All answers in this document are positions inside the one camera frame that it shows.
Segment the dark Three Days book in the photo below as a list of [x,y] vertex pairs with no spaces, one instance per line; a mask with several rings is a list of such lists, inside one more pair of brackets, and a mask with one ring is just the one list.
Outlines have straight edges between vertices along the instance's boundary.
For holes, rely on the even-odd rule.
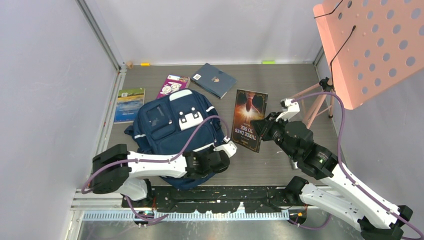
[[231,139],[255,153],[260,151],[261,142],[251,121],[265,117],[268,94],[245,89],[236,90],[236,99],[231,130]]

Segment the navy blue backpack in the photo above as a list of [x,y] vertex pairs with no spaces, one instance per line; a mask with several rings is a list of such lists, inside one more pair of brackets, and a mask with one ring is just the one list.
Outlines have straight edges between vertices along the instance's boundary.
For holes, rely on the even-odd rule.
[[218,112],[203,94],[185,88],[144,104],[124,133],[138,152],[155,155],[202,151],[224,143]]

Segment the purple cartoon book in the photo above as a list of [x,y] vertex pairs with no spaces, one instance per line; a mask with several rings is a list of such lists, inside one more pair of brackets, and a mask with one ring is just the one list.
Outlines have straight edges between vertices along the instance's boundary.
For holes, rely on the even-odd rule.
[[190,81],[189,77],[169,74],[160,88],[156,99],[160,99],[181,89],[187,88]]

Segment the blue green landscape book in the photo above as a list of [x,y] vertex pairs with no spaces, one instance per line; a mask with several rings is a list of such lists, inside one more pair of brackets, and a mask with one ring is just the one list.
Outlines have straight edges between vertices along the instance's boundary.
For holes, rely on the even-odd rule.
[[128,88],[118,91],[114,124],[133,122],[144,105],[145,88]]

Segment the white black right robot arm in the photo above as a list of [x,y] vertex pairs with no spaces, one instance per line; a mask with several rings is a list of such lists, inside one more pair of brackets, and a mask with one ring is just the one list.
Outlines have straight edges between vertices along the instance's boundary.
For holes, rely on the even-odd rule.
[[285,188],[288,203],[316,206],[351,225],[365,240],[403,237],[402,226],[413,214],[409,207],[392,204],[365,186],[338,161],[336,154],[314,142],[313,132],[303,122],[277,116],[277,112],[272,112],[265,119],[251,121],[258,138],[275,142],[303,173],[340,194],[328,193],[295,176]]

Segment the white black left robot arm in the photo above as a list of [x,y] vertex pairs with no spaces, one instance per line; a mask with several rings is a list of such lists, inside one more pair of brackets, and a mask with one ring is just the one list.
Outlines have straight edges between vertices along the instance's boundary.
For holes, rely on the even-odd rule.
[[126,144],[117,144],[92,159],[89,187],[94,194],[119,193],[141,207],[148,207],[154,197],[146,177],[204,179],[224,172],[236,152],[237,147],[232,141],[180,155],[138,153],[129,151]]

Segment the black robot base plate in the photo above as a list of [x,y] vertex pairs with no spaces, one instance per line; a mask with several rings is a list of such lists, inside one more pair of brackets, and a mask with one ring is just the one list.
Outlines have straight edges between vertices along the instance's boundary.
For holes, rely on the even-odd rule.
[[275,185],[227,185],[198,186],[179,190],[171,186],[153,186],[142,200],[122,200],[127,208],[148,208],[160,213],[205,214],[234,213],[243,208],[248,214],[277,213],[281,210],[299,210],[305,213],[308,207],[289,196],[284,186]]

